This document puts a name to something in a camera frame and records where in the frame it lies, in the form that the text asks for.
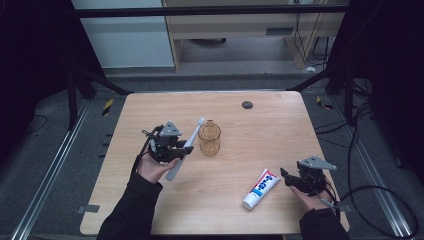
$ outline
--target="toothbrush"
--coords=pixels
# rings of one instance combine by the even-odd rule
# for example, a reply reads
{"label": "toothbrush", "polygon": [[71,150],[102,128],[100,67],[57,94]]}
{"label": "toothbrush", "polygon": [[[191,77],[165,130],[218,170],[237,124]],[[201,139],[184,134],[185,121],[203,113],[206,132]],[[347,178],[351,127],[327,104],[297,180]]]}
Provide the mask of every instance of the toothbrush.
{"label": "toothbrush", "polygon": [[[191,137],[184,144],[184,147],[183,148],[193,146],[193,142],[194,142],[194,139],[196,138],[197,132],[199,132],[200,126],[202,126],[202,124],[203,124],[204,121],[205,121],[205,118],[203,118],[203,117],[201,117],[201,118],[199,118],[199,120],[197,120],[197,127],[194,130],[194,132],[191,135]],[[178,161],[177,165],[175,165],[175,167],[173,169],[171,169],[171,170],[168,171],[168,174],[165,177],[166,180],[168,180],[168,181],[174,180],[175,175],[177,175],[178,170],[180,170],[180,167],[181,167],[181,165],[183,165],[183,162],[186,159],[186,157],[187,157],[187,155],[185,155],[183,159],[181,159],[180,161]]]}

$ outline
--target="tripod leg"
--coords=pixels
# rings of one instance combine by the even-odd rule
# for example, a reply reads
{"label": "tripod leg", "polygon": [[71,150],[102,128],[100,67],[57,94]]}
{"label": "tripod leg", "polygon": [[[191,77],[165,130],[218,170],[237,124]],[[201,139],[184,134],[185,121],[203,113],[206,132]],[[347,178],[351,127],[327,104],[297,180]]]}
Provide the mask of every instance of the tripod leg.
{"label": "tripod leg", "polygon": [[308,80],[304,81],[303,83],[292,87],[292,88],[288,88],[287,91],[297,91],[300,92],[302,90],[304,90],[305,88],[311,86],[312,84],[318,82],[319,80],[326,78],[326,77],[330,77],[331,75],[333,75],[333,73],[335,71],[337,71],[339,69],[340,65],[337,64],[332,64],[331,66],[327,66],[327,68],[322,71],[319,72],[318,74],[316,74],[315,76],[309,78]]}
{"label": "tripod leg", "polygon": [[92,73],[92,72],[90,72],[90,71],[88,71],[86,69],[80,69],[80,72],[82,74],[85,74],[89,78],[93,79],[94,81],[102,84],[103,86],[111,89],[112,91],[120,94],[120,95],[128,95],[128,94],[133,93],[132,91],[127,91],[125,89],[122,89],[122,88],[120,88],[120,87],[112,84],[111,82],[107,81],[106,79],[101,78],[101,77],[97,76],[96,74],[94,74],[94,73]]}
{"label": "tripod leg", "polygon": [[350,67],[346,69],[346,84],[345,84],[345,117],[350,125],[353,124],[353,71]]}
{"label": "tripod leg", "polygon": [[75,92],[75,85],[72,76],[72,72],[67,77],[68,81],[68,103],[69,103],[69,126],[68,130],[71,130],[77,122],[77,96]]}

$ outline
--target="blue toothpaste tube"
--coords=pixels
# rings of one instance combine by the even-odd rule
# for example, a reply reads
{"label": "blue toothpaste tube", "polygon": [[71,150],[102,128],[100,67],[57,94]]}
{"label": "blue toothpaste tube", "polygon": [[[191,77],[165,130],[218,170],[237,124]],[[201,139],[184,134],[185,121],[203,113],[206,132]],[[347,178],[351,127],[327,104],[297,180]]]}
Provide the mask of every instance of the blue toothpaste tube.
{"label": "blue toothpaste tube", "polygon": [[271,190],[281,178],[273,174],[267,168],[264,169],[261,176],[253,185],[252,190],[246,195],[243,200],[243,206],[252,210],[259,201]]}

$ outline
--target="aluminum frame rail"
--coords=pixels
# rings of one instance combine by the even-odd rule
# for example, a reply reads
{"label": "aluminum frame rail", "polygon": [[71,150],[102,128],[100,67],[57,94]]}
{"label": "aluminum frame rail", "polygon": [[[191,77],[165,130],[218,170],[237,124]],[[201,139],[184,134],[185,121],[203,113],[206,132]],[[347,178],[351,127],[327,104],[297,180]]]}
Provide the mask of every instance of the aluminum frame rail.
{"label": "aluminum frame rail", "polygon": [[164,7],[164,8],[120,8],[120,9],[76,9],[75,11],[52,11],[50,14],[79,18],[105,17],[152,17],[187,15],[235,15],[235,14],[277,14],[277,13],[341,13],[365,11],[366,6],[350,4],[305,4],[305,5],[249,5],[249,6],[206,6],[206,7]]}
{"label": "aluminum frame rail", "polygon": [[12,240],[24,240],[28,238],[32,227],[34,226],[34,223],[37,220],[37,217],[40,214],[40,211],[43,208],[47,197],[49,196],[56,178],[59,175],[60,169],[62,168],[66,157],[68,156],[69,150],[71,149],[71,146],[74,143],[79,130],[81,129],[81,125],[87,115],[90,104],[91,100],[84,100],[82,102],[82,106],[78,114],[78,121],[76,122],[75,126],[67,132],[34,198],[32,199],[18,226],[13,231],[11,237]]}
{"label": "aluminum frame rail", "polygon": [[[330,98],[334,103],[335,109],[337,110],[341,119],[346,120],[343,114],[343,104],[340,102],[341,100],[337,97],[332,96],[330,96]],[[349,136],[352,138],[353,129],[349,125],[346,125],[345,128]],[[358,139],[358,142],[355,144],[354,148],[356,150],[358,160],[367,175],[368,181],[373,185],[387,188],[387,184],[378,173],[361,139]],[[403,216],[399,206],[397,205],[395,198],[390,193],[382,190],[376,189],[374,190],[374,192],[380,203],[381,208],[384,211],[384,214],[386,215],[387,220],[389,221],[390,226],[392,227],[394,234],[398,237],[405,237],[411,235],[412,231],[405,217]]]}

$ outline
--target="black pole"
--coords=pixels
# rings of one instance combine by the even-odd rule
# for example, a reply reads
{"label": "black pole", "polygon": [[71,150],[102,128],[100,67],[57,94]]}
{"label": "black pole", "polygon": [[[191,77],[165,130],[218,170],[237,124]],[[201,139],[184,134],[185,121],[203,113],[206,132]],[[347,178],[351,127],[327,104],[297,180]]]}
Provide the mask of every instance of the black pole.
{"label": "black pole", "polygon": [[234,14],[278,14],[278,13],[340,13],[364,11],[364,8],[349,4],[306,4],[306,5],[250,5],[250,6],[206,6],[164,8],[120,8],[120,9],[76,9],[75,11],[53,11],[59,16],[78,18],[103,17],[149,17],[187,15],[234,15]]}

